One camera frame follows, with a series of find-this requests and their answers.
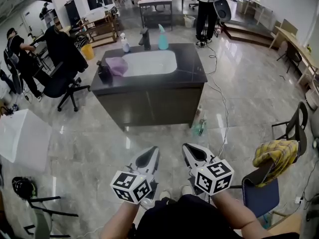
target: yellow bucket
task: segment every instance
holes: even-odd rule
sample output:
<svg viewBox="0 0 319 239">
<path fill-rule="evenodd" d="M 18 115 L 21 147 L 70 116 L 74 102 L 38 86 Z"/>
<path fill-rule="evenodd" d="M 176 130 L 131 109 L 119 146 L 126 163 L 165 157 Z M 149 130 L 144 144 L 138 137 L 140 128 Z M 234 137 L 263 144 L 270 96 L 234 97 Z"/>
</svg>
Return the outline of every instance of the yellow bucket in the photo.
<svg viewBox="0 0 319 239">
<path fill-rule="evenodd" d="M 84 56 L 87 60 L 94 58 L 94 51 L 91 44 L 85 44 L 81 51 L 84 53 Z"/>
</svg>

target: faucet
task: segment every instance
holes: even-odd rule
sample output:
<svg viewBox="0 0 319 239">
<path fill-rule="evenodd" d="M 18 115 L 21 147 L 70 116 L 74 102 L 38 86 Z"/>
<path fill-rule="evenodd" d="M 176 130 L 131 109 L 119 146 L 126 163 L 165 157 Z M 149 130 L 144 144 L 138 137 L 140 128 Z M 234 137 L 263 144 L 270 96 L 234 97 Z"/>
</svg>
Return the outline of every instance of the faucet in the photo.
<svg viewBox="0 0 319 239">
<path fill-rule="evenodd" d="M 101 3 L 103 7 L 105 6 L 104 0 L 102 0 L 102 2 L 98 2 L 98 0 L 96 0 L 96 3 Z"/>
<path fill-rule="evenodd" d="M 147 28 L 143 28 L 140 34 L 142 34 L 143 37 L 141 38 L 139 45 L 144 45 L 144 50 L 150 50 L 151 44 L 150 44 L 149 30 Z"/>
</svg>

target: hair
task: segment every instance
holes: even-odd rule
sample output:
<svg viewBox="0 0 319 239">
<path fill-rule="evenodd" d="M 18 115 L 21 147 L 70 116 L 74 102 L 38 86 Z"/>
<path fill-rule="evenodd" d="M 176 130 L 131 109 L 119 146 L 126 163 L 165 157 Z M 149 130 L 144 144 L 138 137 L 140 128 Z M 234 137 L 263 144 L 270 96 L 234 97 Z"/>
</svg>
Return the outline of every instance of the hair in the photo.
<svg viewBox="0 0 319 239">
<path fill-rule="evenodd" d="M 15 32 L 15 29 L 12 27 L 8 30 L 8 32 L 6 33 L 6 38 L 9 38 L 9 35 L 11 35 L 13 33 L 13 31 Z"/>
</svg>

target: white sink basin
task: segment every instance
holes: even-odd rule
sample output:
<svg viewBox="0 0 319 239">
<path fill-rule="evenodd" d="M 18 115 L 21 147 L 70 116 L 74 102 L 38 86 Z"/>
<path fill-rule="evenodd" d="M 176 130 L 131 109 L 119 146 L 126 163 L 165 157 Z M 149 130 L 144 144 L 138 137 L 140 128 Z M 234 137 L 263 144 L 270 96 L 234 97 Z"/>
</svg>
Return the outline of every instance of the white sink basin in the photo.
<svg viewBox="0 0 319 239">
<path fill-rule="evenodd" d="M 132 53 L 124 55 L 122 58 L 129 66 L 123 75 L 124 77 L 169 74 L 177 69 L 175 53 L 170 50 Z"/>
</svg>

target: purple cloth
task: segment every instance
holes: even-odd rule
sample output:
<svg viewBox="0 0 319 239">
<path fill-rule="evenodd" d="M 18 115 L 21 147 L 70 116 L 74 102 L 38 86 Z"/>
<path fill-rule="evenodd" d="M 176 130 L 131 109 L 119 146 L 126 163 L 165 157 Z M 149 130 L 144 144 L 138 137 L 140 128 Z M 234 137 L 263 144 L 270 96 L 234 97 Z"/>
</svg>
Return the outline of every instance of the purple cloth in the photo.
<svg viewBox="0 0 319 239">
<path fill-rule="evenodd" d="M 106 58 L 106 63 L 110 67 L 110 72 L 114 76 L 123 76 L 128 70 L 129 66 L 123 58 Z"/>
</svg>

